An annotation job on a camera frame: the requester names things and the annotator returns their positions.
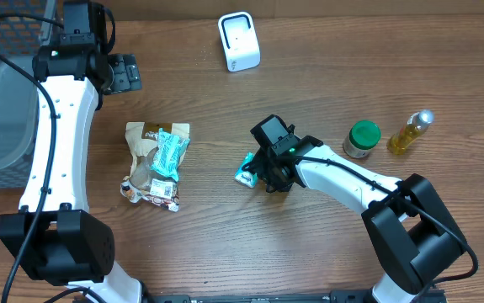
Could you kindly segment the small teal tissue pack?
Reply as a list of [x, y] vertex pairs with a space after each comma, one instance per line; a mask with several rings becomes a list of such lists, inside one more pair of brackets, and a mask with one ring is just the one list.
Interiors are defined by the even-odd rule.
[[250, 189], [253, 189], [255, 187], [255, 185], [257, 184], [258, 182], [258, 177], [256, 174], [253, 174], [253, 173], [250, 173], [249, 171], [245, 171], [243, 170], [243, 167], [250, 163], [254, 158], [254, 155], [249, 152], [244, 160], [242, 161], [242, 164], [240, 165], [240, 167], [237, 169], [237, 172], [235, 173], [234, 175], [234, 179], [240, 183], [240, 184], [243, 184], [247, 187], [249, 187]]

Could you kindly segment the mint green wipes pack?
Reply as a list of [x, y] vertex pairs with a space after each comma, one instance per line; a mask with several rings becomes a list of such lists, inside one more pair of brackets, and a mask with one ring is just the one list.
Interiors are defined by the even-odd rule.
[[173, 135], [160, 128], [157, 133], [157, 152], [152, 159], [151, 170], [178, 182], [178, 166], [189, 143], [189, 138]]

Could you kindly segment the green lid jar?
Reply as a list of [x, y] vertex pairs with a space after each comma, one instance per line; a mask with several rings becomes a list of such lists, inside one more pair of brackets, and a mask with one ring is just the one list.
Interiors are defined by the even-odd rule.
[[370, 120], [356, 122], [343, 141], [343, 150], [353, 158], [367, 157], [379, 143], [381, 132], [379, 126]]

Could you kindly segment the brown snack packet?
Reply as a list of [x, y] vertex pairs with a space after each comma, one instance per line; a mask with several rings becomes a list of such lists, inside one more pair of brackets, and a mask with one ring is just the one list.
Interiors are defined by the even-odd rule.
[[171, 212], [179, 210], [179, 181], [151, 170], [152, 159], [157, 152], [157, 133], [160, 128], [173, 135], [189, 138], [188, 123], [129, 122], [125, 127], [125, 139], [132, 155], [130, 174], [120, 184], [120, 192], [131, 203], [146, 201]]

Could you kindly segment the yellow liquid bottle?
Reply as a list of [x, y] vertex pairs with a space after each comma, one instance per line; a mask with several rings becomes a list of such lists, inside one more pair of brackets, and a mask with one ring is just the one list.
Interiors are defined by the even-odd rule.
[[422, 136], [434, 122], [434, 113], [430, 109], [423, 109], [413, 114], [406, 124], [394, 134], [387, 142], [387, 149], [395, 154], [402, 155], [407, 148]]

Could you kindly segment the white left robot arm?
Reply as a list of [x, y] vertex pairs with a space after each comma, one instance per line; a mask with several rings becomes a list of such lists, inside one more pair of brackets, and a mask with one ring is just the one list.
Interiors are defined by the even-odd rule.
[[115, 22], [102, 4], [67, 1], [57, 32], [32, 60], [38, 91], [33, 162], [16, 213], [0, 216], [13, 269], [87, 302], [144, 302], [145, 285], [115, 260], [114, 234], [89, 212], [88, 140], [106, 95], [142, 87], [136, 59], [116, 54]]

